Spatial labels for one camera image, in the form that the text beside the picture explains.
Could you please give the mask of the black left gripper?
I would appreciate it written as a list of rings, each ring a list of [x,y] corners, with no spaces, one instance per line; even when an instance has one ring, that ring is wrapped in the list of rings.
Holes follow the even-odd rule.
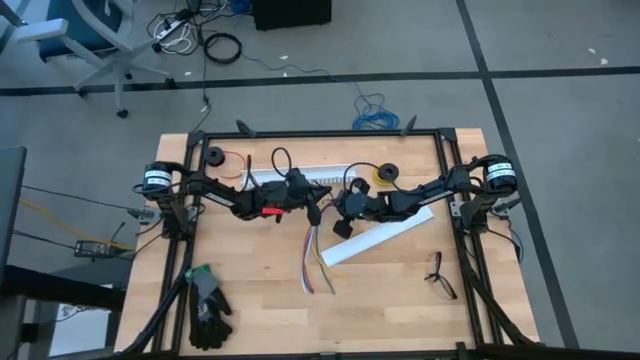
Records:
[[[332,187],[319,183],[310,184],[298,168],[292,168],[285,176],[287,183],[287,206],[315,204],[328,196],[333,198]]]

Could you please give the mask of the white duct cover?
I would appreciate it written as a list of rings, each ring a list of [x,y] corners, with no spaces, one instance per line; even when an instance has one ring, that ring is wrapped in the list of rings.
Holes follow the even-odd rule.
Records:
[[[403,222],[384,223],[345,240],[321,252],[324,263],[332,267],[357,254],[373,248],[382,242],[398,236],[433,217],[429,207],[421,208],[418,213]]]

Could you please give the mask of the white slotted cable duct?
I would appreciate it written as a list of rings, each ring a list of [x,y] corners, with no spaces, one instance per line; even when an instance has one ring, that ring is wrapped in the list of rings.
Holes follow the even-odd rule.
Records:
[[[348,168],[347,164],[303,166],[299,170],[309,182],[317,182],[321,185],[341,184],[344,176],[346,182],[357,177],[356,169]],[[273,168],[252,170],[251,174],[259,185],[264,182],[283,180],[283,177]]]

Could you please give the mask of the red wire spool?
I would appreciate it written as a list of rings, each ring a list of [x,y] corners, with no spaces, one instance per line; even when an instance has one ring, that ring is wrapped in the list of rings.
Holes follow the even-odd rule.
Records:
[[[227,156],[232,155],[237,157],[241,163],[241,168],[232,175],[221,175],[221,178],[226,180],[235,180],[242,177],[243,172],[247,169],[247,160],[246,158],[238,152],[234,151],[225,151],[220,147],[212,146],[205,150],[204,158],[205,163],[210,167],[218,168],[221,167],[227,160]]]

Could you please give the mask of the black eyeglasses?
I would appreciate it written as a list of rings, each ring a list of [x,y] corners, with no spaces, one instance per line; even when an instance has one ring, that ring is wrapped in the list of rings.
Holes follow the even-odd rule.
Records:
[[[434,271],[429,273],[424,278],[424,281],[431,281],[432,283],[439,283],[442,286],[442,288],[445,291],[445,293],[447,294],[447,296],[451,300],[457,300],[458,299],[458,295],[457,295],[456,291],[454,290],[454,288],[452,287],[452,285],[448,281],[448,279],[441,273],[442,259],[443,259],[442,252],[441,251],[437,251],[435,253],[435,255],[434,255]]]

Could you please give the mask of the black glove green cuff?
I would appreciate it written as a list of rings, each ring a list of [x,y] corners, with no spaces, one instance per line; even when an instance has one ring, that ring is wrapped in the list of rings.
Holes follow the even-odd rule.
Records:
[[[230,316],[232,310],[222,293],[216,288],[202,297],[195,285],[189,291],[190,334],[192,346],[201,350],[219,349],[233,332],[232,327],[221,317]]]
[[[231,315],[231,307],[224,296],[219,280],[208,264],[189,269],[185,274],[190,285],[190,309],[199,322],[220,319],[220,314]]]

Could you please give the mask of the black box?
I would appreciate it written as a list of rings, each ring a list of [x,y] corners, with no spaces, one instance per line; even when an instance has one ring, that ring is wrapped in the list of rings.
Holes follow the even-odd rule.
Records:
[[[332,0],[251,0],[257,30],[268,31],[332,20]]]

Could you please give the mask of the white power strip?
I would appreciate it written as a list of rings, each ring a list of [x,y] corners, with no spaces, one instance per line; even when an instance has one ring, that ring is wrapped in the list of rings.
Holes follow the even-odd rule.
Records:
[[[185,20],[161,20],[154,27],[152,37],[162,41],[185,24]]]

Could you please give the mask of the black power adapter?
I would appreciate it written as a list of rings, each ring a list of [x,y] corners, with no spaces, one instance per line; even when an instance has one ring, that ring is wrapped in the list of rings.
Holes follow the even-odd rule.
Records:
[[[89,240],[77,240],[74,248],[75,257],[108,258],[113,255],[109,244]]]

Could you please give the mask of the white teal office chair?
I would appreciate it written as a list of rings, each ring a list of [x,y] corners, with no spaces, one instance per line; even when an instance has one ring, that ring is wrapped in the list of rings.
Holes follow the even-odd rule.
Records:
[[[9,22],[15,42],[37,45],[42,62],[72,57],[93,67],[91,73],[72,85],[72,90],[79,97],[87,97],[87,86],[91,82],[112,76],[116,115],[126,118],[129,112],[122,104],[122,96],[125,82],[132,78],[134,71],[161,76],[165,87],[177,87],[168,72],[136,62],[156,40],[132,41],[135,1],[49,0],[46,18],[28,23],[9,4],[0,0],[0,16]]]

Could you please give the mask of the dark desk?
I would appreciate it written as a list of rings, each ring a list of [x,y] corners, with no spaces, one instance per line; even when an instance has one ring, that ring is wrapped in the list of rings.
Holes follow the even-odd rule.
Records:
[[[125,292],[8,265],[27,149],[0,148],[0,297],[28,298],[121,310]]]

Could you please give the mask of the black aluminium table frame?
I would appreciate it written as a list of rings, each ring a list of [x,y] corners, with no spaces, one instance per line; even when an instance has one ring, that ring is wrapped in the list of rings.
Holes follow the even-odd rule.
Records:
[[[486,155],[480,129],[456,131],[459,152],[453,141],[436,130],[416,130],[407,137],[399,131],[269,132],[249,138],[240,133],[213,134],[206,145],[217,145],[246,157],[255,168],[270,167],[270,153],[278,146],[291,154],[294,165],[399,166],[401,187],[415,187],[434,180],[451,167],[453,157],[469,161]],[[234,332],[218,350],[202,351],[189,343],[189,311],[173,303],[164,322],[161,350],[170,350],[173,335],[179,355],[193,360],[222,359],[445,359],[457,354],[464,343],[469,359],[476,341],[493,339],[486,305],[473,292],[466,302],[458,254],[468,256],[454,240],[453,220],[446,200],[429,205],[434,217],[397,237],[335,266],[333,296],[326,286],[314,255],[308,274],[315,295],[305,294],[300,281],[303,237],[308,230],[304,211],[285,215],[278,225],[273,219],[242,221],[223,207],[204,200],[206,209],[198,220],[192,265],[209,263],[221,279],[222,291],[231,304]],[[493,296],[518,330],[539,341],[520,266],[513,245],[492,233],[469,240],[469,251],[485,268]],[[115,350],[131,345],[158,307],[167,258],[177,275],[185,243],[169,254],[170,243],[158,238],[134,259],[119,324]],[[423,278],[433,271],[433,255],[443,253],[442,272],[454,286],[457,300],[448,300],[438,284]]]

